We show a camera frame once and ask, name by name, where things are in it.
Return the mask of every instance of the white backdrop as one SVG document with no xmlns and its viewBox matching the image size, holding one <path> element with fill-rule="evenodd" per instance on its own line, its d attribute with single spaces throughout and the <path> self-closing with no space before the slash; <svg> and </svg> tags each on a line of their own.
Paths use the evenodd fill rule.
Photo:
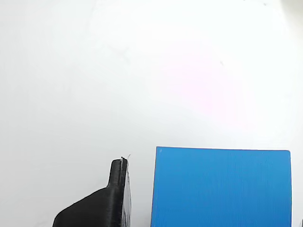
<svg viewBox="0 0 303 227">
<path fill-rule="evenodd" d="M 300 0 L 0 0 L 0 226 L 51 227 L 130 157 L 150 226 L 156 146 L 288 149 L 303 218 Z"/>
</svg>

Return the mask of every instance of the black 3d printed part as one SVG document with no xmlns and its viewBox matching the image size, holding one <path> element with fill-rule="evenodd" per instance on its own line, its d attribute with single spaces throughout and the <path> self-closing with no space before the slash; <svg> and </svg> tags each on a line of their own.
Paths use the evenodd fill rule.
<svg viewBox="0 0 303 227">
<path fill-rule="evenodd" d="M 108 186 L 62 210 L 53 227 L 130 227 L 130 216 L 128 162 L 121 158 L 112 162 Z"/>
</svg>

